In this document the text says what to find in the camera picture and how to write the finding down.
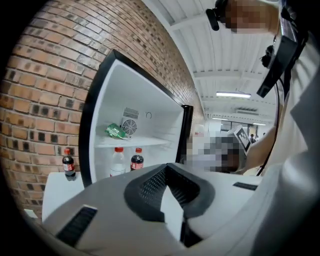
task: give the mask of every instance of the open refrigerator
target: open refrigerator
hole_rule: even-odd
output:
[[[153,76],[113,50],[100,65],[83,108],[79,160],[84,186],[110,177],[112,156],[123,147],[126,172],[142,148],[144,167],[179,163],[190,136],[193,107],[183,105]],[[105,133],[115,123],[129,139]]]

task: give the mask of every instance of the ceiling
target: ceiling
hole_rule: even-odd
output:
[[[271,34],[234,34],[223,25],[210,27],[206,9],[215,0],[142,0],[166,28],[193,78],[207,118],[272,124],[276,97],[256,94],[266,69],[260,58],[273,43]],[[251,98],[217,97],[216,92],[242,92]],[[249,109],[238,113],[238,109]]]

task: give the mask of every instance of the refrigerator shelf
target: refrigerator shelf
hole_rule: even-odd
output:
[[[95,148],[116,148],[116,147],[143,147],[153,145],[164,145],[171,141],[151,137],[151,136],[133,136],[129,140],[120,140],[116,138],[110,138],[106,136],[95,137]]]

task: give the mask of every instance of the plastic bottle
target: plastic bottle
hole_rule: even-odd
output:
[[[62,164],[65,177],[68,181],[74,181],[76,179],[75,164],[73,158],[70,156],[70,149],[64,149],[64,157],[62,158]]]
[[[142,148],[137,147],[135,149],[135,155],[131,158],[131,165],[130,169],[131,171],[138,170],[144,167],[144,158],[141,155],[142,153]]]
[[[115,147],[110,167],[110,177],[124,174],[126,172],[126,163],[123,147]]]

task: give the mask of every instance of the black slot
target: black slot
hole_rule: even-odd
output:
[[[77,214],[62,228],[56,237],[67,245],[75,247],[96,215],[97,211],[97,209],[88,206],[82,207]]]
[[[242,189],[246,189],[246,190],[253,190],[253,191],[255,191],[258,187],[257,185],[246,184],[246,183],[242,183],[242,182],[236,182],[233,184],[233,186],[238,187],[238,188],[242,188]]]

